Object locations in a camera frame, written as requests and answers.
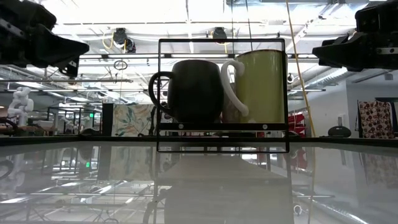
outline patterned curtain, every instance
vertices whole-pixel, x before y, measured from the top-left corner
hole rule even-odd
[[[114,105],[112,136],[137,137],[139,134],[148,136],[151,126],[156,126],[156,113],[152,117],[154,105]],[[172,122],[172,118],[164,113],[162,122]]]
[[[364,138],[394,138],[390,103],[380,101],[359,102],[359,117]]]

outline mug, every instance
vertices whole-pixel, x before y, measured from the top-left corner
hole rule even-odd
[[[168,108],[154,94],[154,82],[169,77]],[[152,102],[180,123],[214,123],[223,110],[224,91],[220,68],[206,60],[177,62],[171,72],[158,72],[149,80],[148,92]]]
[[[221,67],[225,94],[236,109],[224,103],[226,123],[284,123],[283,67],[285,56],[278,50],[255,50],[238,55]],[[235,90],[228,66],[235,68]]]

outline rack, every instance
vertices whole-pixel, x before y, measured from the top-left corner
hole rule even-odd
[[[166,55],[162,52],[162,44],[172,44],[172,43],[186,43],[190,45],[190,49],[192,51],[192,46],[194,43],[232,43],[233,49],[235,43],[277,43],[280,44],[280,52],[282,56],[282,83],[283,83],[283,103],[284,103],[284,123],[212,123],[212,124],[198,124],[198,123],[161,123],[160,121],[160,100],[157,106],[157,126],[156,126],[156,140],[157,140],[157,151],[158,152],[180,152],[180,153],[198,153],[203,151],[177,151],[171,148],[168,151],[160,150],[161,141],[160,141],[160,132],[161,131],[171,131],[171,132],[228,132],[228,131],[243,131],[243,132],[264,132],[264,131],[284,131],[284,137],[281,137],[283,142],[285,143],[285,153],[288,153],[289,150],[289,121],[288,121],[288,107],[287,107],[287,57],[285,52],[285,40],[284,39],[160,39],[159,40],[159,50],[158,50],[158,68],[159,72],[161,71],[161,60],[165,58]],[[219,54],[202,54],[202,57],[199,57],[200,54],[192,54],[192,58],[219,58]],[[227,58],[233,58],[236,56],[234,50],[233,54],[228,54]],[[157,82],[157,98],[160,99],[160,90],[161,90],[161,82]],[[198,137],[201,141],[206,141],[214,139],[215,137]],[[258,143],[259,138],[255,137],[245,137],[239,138],[239,142],[247,143],[247,146],[250,146],[250,142]],[[270,153],[269,151],[256,151],[254,153],[262,154],[262,153]]]
[[[72,133],[73,134],[80,134],[80,125],[81,125],[81,116],[82,116],[82,114],[85,114],[85,113],[89,113],[89,114],[93,114],[93,128],[94,128],[94,126],[95,126],[95,114],[97,114],[97,113],[99,113],[100,114],[100,121],[102,121],[102,112],[98,112],[98,111],[95,111],[95,110],[88,110],[88,109],[84,109],[84,108],[79,108],[79,110],[78,111],[75,111],[74,110],[74,108],[61,108],[61,107],[48,107],[47,108],[47,121],[50,121],[50,113],[51,113],[51,111],[52,110],[55,110],[55,111],[64,111],[64,116],[65,117],[67,117],[67,112],[72,112],[73,113],[73,124],[75,124],[75,121],[76,121],[76,115],[79,115],[79,118],[78,118],[78,130],[77,130],[77,133],[75,133],[75,130],[72,130]],[[65,133],[65,131],[66,131],[66,123],[64,123],[64,125],[63,125],[63,133]],[[101,124],[99,124],[99,132],[101,132],[101,128],[102,128],[102,125]]]

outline red object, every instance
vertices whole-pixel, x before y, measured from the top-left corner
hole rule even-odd
[[[305,137],[304,115],[298,114],[288,117],[289,131],[294,131],[300,137]]]

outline yellow mug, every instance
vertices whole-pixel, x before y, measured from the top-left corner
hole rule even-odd
[[[255,50],[238,55],[221,67],[221,82],[239,116],[230,123],[284,123],[283,66],[285,55],[278,50]],[[235,90],[229,82],[228,66],[235,68]],[[223,117],[235,113],[231,107]]]

